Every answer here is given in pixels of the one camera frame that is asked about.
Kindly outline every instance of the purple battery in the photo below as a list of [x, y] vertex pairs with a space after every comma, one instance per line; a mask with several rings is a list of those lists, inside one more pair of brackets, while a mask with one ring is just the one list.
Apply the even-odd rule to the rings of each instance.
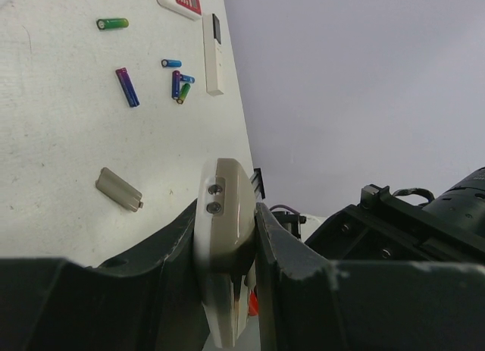
[[139, 100], [136, 96], [135, 89], [131, 83], [130, 76], [126, 68], [120, 68], [116, 70], [116, 75], [120, 81], [120, 85], [123, 88], [124, 95], [127, 97], [128, 105], [130, 107], [139, 106]]
[[172, 73], [172, 99], [178, 99], [180, 95], [180, 72]]

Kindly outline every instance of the blue battery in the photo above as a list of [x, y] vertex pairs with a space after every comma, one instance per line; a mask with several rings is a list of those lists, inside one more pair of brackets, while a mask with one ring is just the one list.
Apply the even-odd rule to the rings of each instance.
[[161, 61], [161, 66], [163, 68], [180, 68], [182, 67], [182, 62], [174, 61], [173, 59], [164, 59]]
[[180, 96], [180, 72], [172, 73], [172, 99], [178, 99]]
[[187, 82], [187, 83], [195, 83], [196, 79], [194, 77], [187, 76], [185, 74], [181, 74], [180, 75], [180, 81], [181, 82]]

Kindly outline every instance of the screw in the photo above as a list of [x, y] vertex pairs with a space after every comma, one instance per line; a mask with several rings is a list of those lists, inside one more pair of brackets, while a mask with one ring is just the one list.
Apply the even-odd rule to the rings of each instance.
[[217, 202], [212, 202], [207, 205], [206, 209], [207, 209], [207, 212], [215, 214], [221, 211], [222, 206]]
[[394, 254], [391, 249], [384, 248], [380, 251], [380, 256], [382, 256], [383, 259], [391, 259], [394, 256]]
[[340, 230], [342, 230], [344, 235], [349, 235], [352, 232], [352, 228], [350, 227], [349, 224], [343, 224]]
[[209, 189], [209, 194], [219, 194], [222, 193], [222, 186], [219, 184], [212, 184]]

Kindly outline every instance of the green battery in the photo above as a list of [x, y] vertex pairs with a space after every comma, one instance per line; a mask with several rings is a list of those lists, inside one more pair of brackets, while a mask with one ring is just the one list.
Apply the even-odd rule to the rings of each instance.
[[112, 19], [99, 19], [96, 21], [96, 25], [98, 25], [98, 29], [100, 30], [107, 30], [107, 29], [122, 29], [124, 27], [128, 27], [130, 23], [125, 18], [115, 17]]
[[180, 90], [180, 95], [179, 98], [177, 99], [177, 103], [179, 105], [182, 105], [185, 99], [187, 98], [187, 95], [189, 94], [190, 91], [190, 85], [188, 83], [185, 83]]

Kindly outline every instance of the gray plastic part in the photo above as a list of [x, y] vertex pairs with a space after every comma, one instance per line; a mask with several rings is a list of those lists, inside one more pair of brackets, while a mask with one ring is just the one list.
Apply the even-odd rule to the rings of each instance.
[[143, 207], [142, 194], [108, 168], [101, 169], [96, 188], [130, 211]]

